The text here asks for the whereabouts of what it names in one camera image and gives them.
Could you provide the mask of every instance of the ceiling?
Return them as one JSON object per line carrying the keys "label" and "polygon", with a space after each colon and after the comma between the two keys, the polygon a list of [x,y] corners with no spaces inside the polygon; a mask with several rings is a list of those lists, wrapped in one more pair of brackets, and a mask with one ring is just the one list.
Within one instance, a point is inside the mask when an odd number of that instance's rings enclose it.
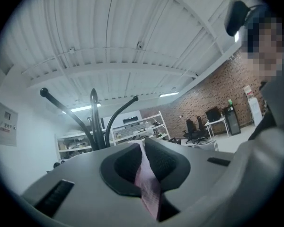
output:
{"label": "ceiling", "polygon": [[0,67],[17,66],[30,95],[47,87],[69,108],[88,105],[92,88],[103,106],[170,102],[159,95],[182,95],[239,48],[223,25],[229,1],[24,0],[2,34]]}

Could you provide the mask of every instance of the light fixture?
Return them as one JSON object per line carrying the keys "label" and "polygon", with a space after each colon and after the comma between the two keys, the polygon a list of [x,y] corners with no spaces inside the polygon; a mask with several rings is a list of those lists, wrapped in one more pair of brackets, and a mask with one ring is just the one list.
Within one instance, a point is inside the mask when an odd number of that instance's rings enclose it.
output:
{"label": "light fixture", "polygon": [[164,96],[172,96],[172,95],[176,95],[178,94],[179,92],[176,92],[176,93],[167,93],[167,94],[160,94],[159,97],[164,97]]}
{"label": "light fixture", "polygon": [[82,110],[86,110],[86,109],[91,109],[91,105],[81,107],[81,108],[74,108],[74,109],[71,109],[71,111],[74,113],[74,112],[78,112],[78,111],[82,111]]}
{"label": "light fixture", "polygon": [[235,42],[237,42],[239,40],[239,32],[237,32],[236,34],[235,34]]}

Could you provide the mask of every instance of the desk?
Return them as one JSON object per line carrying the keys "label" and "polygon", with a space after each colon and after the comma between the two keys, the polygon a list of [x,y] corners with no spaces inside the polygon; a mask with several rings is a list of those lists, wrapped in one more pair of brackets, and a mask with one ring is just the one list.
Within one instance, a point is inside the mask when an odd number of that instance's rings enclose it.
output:
{"label": "desk", "polygon": [[219,122],[224,122],[224,125],[225,125],[225,128],[226,128],[226,132],[227,132],[227,137],[229,137],[229,131],[228,131],[228,127],[227,127],[227,124],[226,124],[226,121],[225,121],[225,117],[221,117],[221,118],[220,118],[219,120],[217,120],[217,121],[214,121],[214,122],[209,122],[209,121],[207,121],[207,123],[205,124],[205,126],[207,127],[207,130],[208,130],[210,139],[212,139],[212,136],[211,136],[209,130],[211,130],[212,133],[213,133],[213,129],[212,129],[212,126],[211,126],[211,125],[214,124],[214,123],[219,123]]}

